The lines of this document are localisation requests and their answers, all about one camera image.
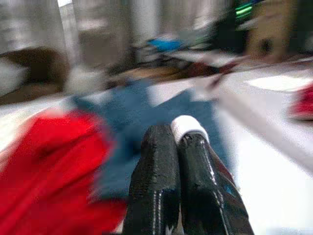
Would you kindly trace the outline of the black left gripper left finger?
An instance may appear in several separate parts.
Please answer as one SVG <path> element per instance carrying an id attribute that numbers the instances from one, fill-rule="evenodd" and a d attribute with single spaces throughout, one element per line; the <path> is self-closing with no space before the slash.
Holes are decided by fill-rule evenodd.
<path id="1" fill-rule="evenodd" d="M 150 126 L 132 173 L 124 235 L 170 235 L 178 226 L 180 176 L 169 125 Z"/>

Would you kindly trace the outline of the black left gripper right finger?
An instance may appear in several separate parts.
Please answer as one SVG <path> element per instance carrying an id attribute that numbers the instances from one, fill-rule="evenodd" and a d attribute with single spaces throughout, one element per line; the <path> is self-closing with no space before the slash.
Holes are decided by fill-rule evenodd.
<path id="1" fill-rule="evenodd" d="M 181 218 L 186 235 L 252 235 L 232 175 L 210 146 L 208 133 L 192 116 L 171 123 L 179 155 Z"/>

